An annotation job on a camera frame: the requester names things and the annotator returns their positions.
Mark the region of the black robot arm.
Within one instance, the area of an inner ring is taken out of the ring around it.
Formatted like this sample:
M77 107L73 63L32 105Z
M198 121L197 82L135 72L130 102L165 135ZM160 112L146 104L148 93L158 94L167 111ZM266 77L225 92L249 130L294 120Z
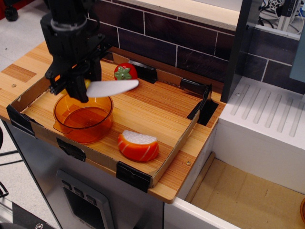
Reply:
M107 54L109 45L105 36L97 33L99 25L88 29L88 14L93 0L50 0L50 12L41 19L42 32L53 57L45 73L50 81L50 91L57 95L65 90L71 98L88 102L85 80L101 81L100 60Z

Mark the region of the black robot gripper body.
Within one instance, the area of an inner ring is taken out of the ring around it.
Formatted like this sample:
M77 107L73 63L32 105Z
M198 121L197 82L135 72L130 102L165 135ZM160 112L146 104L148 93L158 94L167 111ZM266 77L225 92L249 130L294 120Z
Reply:
M51 14L42 17L42 32L53 57L52 64L45 73L47 79L54 80L77 64L105 56L111 46L105 43L103 34L89 37L87 25L85 16L72 24L58 23Z

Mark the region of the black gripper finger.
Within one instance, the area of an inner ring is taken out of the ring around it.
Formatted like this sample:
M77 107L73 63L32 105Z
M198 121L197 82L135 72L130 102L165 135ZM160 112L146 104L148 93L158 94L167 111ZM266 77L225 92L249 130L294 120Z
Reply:
M76 76L67 80L66 91L71 98L74 98L81 103L87 103L89 101L86 95L86 86L83 76Z
M100 64L99 58L95 58L90 61L89 79L91 81L101 81L102 80L102 69L101 69L101 64Z

